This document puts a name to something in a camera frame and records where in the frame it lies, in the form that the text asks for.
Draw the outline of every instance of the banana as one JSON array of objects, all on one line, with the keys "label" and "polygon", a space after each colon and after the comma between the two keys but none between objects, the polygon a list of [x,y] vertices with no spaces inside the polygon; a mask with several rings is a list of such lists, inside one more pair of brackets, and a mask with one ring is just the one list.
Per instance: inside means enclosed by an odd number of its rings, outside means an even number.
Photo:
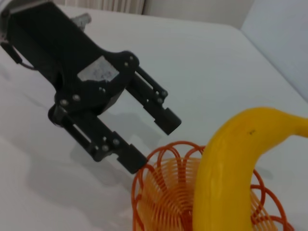
[{"label": "banana", "polygon": [[251,231],[250,183],[255,164],[291,135],[308,138],[308,119],[272,108],[253,108],[226,122],[201,159],[193,230]]}]

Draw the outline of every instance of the orange wire basket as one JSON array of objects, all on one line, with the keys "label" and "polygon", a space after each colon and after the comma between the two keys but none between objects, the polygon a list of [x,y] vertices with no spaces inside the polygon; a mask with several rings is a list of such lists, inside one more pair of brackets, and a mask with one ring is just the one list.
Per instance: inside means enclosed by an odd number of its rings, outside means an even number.
[{"label": "orange wire basket", "polygon": [[[177,145],[186,145],[190,150],[181,157]],[[187,141],[170,143],[154,150],[151,158],[158,154],[154,165],[149,163],[135,176],[131,192],[133,207],[133,231],[192,231],[194,186],[200,158],[191,157],[203,153],[205,146]],[[163,159],[169,151],[174,158]],[[283,225],[283,231],[293,231],[287,222],[283,207],[277,197],[265,187],[262,178],[254,170],[259,184],[251,185],[252,230],[277,230],[274,222]],[[261,191],[258,199],[253,190]],[[277,205],[281,217],[270,216],[264,209],[266,194]]]}]

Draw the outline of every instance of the cable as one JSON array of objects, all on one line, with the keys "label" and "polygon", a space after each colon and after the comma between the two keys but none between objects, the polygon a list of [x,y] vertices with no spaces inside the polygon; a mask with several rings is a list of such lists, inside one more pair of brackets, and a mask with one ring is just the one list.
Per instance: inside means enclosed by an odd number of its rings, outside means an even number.
[{"label": "cable", "polygon": [[27,68],[27,69],[30,69],[30,70],[32,70],[32,71],[37,71],[37,69],[35,69],[34,67],[29,66],[29,65],[27,65],[27,64],[25,64],[25,63],[20,63],[20,65],[23,66],[23,67],[25,67],[25,68]]},{"label": "cable", "polygon": [[[190,149],[185,157],[181,158],[179,152],[177,151],[177,149],[175,148],[175,146],[177,145],[188,145],[190,147],[192,147],[192,149]],[[172,204],[172,200],[169,199],[165,199],[165,201],[160,202],[163,205],[166,205],[165,207],[157,207],[156,202],[155,202],[155,198],[154,196],[151,197],[152,199],[149,200],[149,195],[151,193],[153,193],[153,191],[157,191],[157,187],[156,188],[148,188],[145,189],[144,188],[144,180],[148,183],[147,185],[149,185],[149,182],[151,183],[155,183],[156,185],[159,187],[159,192],[165,194],[165,191],[167,190],[167,186],[166,183],[168,182],[168,184],[170,184],[170,182],[168,180],[170,179],[166,179],[166,171],[169,171],[170,174],[173,175],[177,175],[176,178],[173,178],[174,180],[177,179],[178,183],[189,183],[186,182],[187,180],[191,180],[192,177],[192,173],[191,168],[193,167],[193,160],[194,158],[190,158],[191,155],[195,152],[199,152],[200,154],[203,153],[205,146],[199,146],[197,144],[194,144],[192,142],[188,142],[188,141],[178,141],[178,142],[173,142],[170,143],[164,147],[160,147],[155,149],[153,152],[151,152],[147,159],[150,161],[150,159],[158,154],[157,157],[157,163],[155,165],[150,165],[149,163],[143,168],[141,169],[135,176],[134,180],[133,180],[133,184],[132,184],[132,189],[131,189],[131,203],[132,203],[132,208],[133,208],[133,231],[145,231],[145,224],[143,223],[143,221],[141,220],[141,217],[139,216],[138,213],[138,207],[139,206],[143,206],[143,208],[146,206],[148,207],[148,209],[152,209],[154,211],[154,213],[156,214],[156,216],[158,216],[158,220],[160,220],[162,217],[164,222],[167,222],[165,224],[170,225],[170,223],[172,223],[173,225],[175,225],[175,220],[173,220],[172,222],[165,220],[166,217],[166,211],[164,210],[160,210],[160,209],[164,209],[164,208],[170,208],[170,203]],[[163,160],[163,156],[166,153],[166,151],[170,151],[171,153],[173,153],[173,155],[175,156],[175,158],[173,159],[168,159],[167,161]],[[251,218],[252,218],[252,224],[253,225],[257,225],[258,223],[267,220],[267,219],[271,219],[272,221],[278,222],[280,224],[283,225],[283,231],[294,231],[294,228],[287,222],[287,217],[285,214],[285,211],[280,203],[280,201],[278,200],[278,198],[274,195],[274,193],[272,191],[270,191],[268,188],[265,187],[264,182],[261,178],[261,176],[258,174],[258,172],[256,170],[254,170],[254,175],[256,176],[259,185],[251,185],[251,190],[252,189],[257,189],[257,190],[261,190],[261,199],[260,199],[260,204],[259,206],[255,209],[255,211],[252,213]],[[280,216],[281,217],[277,217],[277,216],[268,216],[268,217],[258,217],[257,221],[256,221],[256,217],[259,215],[259,213],[261,212],[261,209],[264,207],[265,204],[265,199],[266,199],[266,194],[269,195],[272,200],[274,201],[274,203],[276,204]],[[145,195],[147,198],[144,198],[144,201],[142,200],[142,195]],[[180,224],[182,227],[184,227],[185,231],[192,231],[192,215],[191,212],[187,212],[184,211],[183,214],[180,217]]]}]

